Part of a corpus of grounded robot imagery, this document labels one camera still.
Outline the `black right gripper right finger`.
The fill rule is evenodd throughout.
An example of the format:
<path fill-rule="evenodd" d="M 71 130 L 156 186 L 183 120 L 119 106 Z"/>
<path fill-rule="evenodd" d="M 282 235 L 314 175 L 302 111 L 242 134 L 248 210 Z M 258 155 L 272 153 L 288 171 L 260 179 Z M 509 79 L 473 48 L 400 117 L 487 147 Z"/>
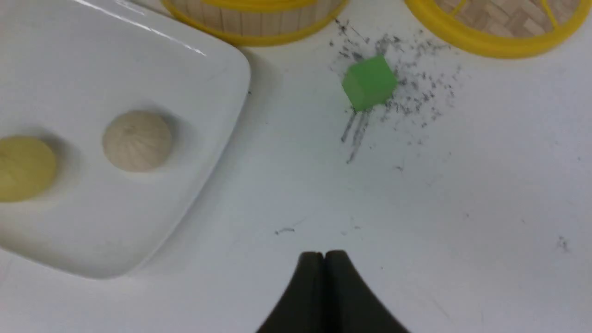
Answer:
<path fill-rule="evenodd" d="M 324 257 L 326 333 L 407 333 L 376 297 L 345 251 Z"/>

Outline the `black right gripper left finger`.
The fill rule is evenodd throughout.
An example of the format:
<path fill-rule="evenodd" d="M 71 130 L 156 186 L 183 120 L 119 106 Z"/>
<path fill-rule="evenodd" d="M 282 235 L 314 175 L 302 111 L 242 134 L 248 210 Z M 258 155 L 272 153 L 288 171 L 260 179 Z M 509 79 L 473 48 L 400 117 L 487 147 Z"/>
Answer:
<path fill-rule="evenodd" d="M 323 255 L 304 252 L 283 295 L 258 333 L 322 333 Z"/>

